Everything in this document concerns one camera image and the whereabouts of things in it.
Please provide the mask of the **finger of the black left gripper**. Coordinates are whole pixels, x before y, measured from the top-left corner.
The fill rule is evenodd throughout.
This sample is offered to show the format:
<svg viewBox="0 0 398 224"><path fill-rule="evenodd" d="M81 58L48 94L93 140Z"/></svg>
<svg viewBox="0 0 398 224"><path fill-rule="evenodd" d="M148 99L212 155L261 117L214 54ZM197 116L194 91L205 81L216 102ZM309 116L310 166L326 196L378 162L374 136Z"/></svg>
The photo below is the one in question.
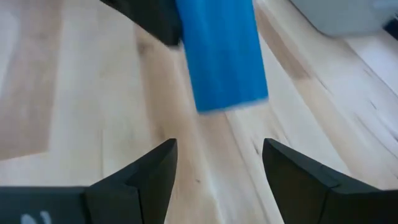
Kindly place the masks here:
<svg viewBox="0 0 398 224"><path fill-rule="evenodd" d="M178 46L182 22L175 0L100 0L166 46Z"/></svg>

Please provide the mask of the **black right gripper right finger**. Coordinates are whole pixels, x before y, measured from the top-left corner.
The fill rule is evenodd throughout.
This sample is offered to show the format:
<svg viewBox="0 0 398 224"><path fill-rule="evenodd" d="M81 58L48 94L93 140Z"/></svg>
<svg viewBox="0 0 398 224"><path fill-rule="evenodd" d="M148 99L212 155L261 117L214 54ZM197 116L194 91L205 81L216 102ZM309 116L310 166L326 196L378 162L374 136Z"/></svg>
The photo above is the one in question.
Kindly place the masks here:
<svg viewBox="0 0 398 224"><path fill-rule="evenodd" d="M266 138L262 160L285 224L398 224L398 190L380 190Z"/></svg>

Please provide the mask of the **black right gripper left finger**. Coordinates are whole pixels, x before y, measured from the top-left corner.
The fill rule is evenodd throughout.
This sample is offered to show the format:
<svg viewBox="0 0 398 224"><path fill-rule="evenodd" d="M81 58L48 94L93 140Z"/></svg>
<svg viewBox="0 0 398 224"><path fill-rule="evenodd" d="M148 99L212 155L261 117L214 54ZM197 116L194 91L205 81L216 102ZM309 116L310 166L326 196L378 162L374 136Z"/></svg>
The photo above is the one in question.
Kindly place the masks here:
<svg viewBox="0 0 398 224"><path fill-rule="evenodd" d="M0 224L164 224L176 139L91 186L0 187Z"/></svg>

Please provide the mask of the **blue blocks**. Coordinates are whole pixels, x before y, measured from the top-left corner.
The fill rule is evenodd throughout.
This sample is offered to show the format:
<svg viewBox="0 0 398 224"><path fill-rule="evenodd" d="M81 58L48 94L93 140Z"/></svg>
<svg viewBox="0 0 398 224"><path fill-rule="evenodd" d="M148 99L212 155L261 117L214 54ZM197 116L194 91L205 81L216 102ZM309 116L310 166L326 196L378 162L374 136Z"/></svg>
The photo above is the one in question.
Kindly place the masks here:
<svg viewBox="0 0 398 224"><path fill-rule="evenodd" d="M198 112L268 97L252 0L176 0Z"/></svg>

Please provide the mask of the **light grey plastic bin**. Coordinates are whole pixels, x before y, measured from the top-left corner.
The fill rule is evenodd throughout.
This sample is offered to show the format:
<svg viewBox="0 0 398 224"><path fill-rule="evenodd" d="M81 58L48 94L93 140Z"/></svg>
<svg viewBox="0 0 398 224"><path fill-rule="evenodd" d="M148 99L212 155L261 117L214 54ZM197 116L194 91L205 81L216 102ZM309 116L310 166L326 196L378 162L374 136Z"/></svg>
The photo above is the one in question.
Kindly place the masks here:
<svg viewBox="0 0 398 224"><path fill-rule="evenodd" d="M398 0L289 0L317 31L330 37L371 34L398 13Z"/></svg>

